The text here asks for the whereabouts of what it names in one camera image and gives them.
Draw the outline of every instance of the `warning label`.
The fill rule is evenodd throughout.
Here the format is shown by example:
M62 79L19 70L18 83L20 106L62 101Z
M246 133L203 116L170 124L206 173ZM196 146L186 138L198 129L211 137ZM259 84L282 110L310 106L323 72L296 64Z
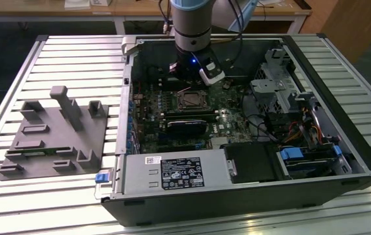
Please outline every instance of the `warning label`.
M204 186L200 158L160 160L164 190Z

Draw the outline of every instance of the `wooden desk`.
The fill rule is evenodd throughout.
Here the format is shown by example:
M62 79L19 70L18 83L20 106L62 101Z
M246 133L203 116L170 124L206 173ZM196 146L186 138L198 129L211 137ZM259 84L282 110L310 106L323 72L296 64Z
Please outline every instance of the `wooden desk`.
M310 10L303 10L294 0L272 4L274 8L258 7L252 21L290 21L288 33L298 33ZM158 0L112 0L111 5L66 11L64 0L0 0L0 22L46 21L112 21L118 34L126 34L124 21L162 21Z
M302 33L324 33L351 63L371 44L370 0L306 0L314 9Z
M110 6L66 11L64 0L0 0L0 16L94 16L114 15L116 0Z
M274 8L256 7L251 21L291 21L287 33L298 33L311 10L303 10L294 0L271 4ZM163 10L167 9L167 0L163 1ZM124 32L124 21L162 21L158 0L116 0L115 18L118 32Z

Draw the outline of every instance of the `table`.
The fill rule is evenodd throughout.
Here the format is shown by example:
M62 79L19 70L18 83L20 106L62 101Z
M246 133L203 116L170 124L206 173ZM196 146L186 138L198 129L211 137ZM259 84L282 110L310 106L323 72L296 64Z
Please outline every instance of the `table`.
M48 98L51 86L66 85L79 105L110 105L102 168L115 166L116 127L124 62L123 35L39 38L0 104L0 164L23 119L24 100ZM371 145L371 85L327 39L294 35L358 130ZM303 75L296 72L308 89ZM0 181L0 234L368 234L371 187L352 191L319 207L270 211L148 227L120 226L100 206L111 186L95 185L95 174Z
M311 10L303 10L294 0L256 8L252 21L291 21L288 33L298 33ZM118 34L126 34L124 21L162 21L156 0L112 0L108 7L66 11L64 0L0 0L0 22L111 21Z

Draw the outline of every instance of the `blue tab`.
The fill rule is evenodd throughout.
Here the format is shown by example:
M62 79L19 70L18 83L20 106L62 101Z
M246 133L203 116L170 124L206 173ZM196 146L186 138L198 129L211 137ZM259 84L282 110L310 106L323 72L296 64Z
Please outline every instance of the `blue tab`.
M304 157L300 148L284 148L279 153L283 160Z
M110 182L110 173L98 173L95 176L95 183L108 183Z
M338 145L334 145L332 149L334 149L336 155L342 154L342 150L340 150L340 147Z

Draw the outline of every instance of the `metal bracket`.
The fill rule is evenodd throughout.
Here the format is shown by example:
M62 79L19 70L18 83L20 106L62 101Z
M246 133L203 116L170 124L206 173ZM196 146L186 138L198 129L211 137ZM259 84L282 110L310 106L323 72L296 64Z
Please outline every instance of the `metal bracket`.
M136 37L135 36L126 36L122 40L122 53L123 55L131 55L136 48Z

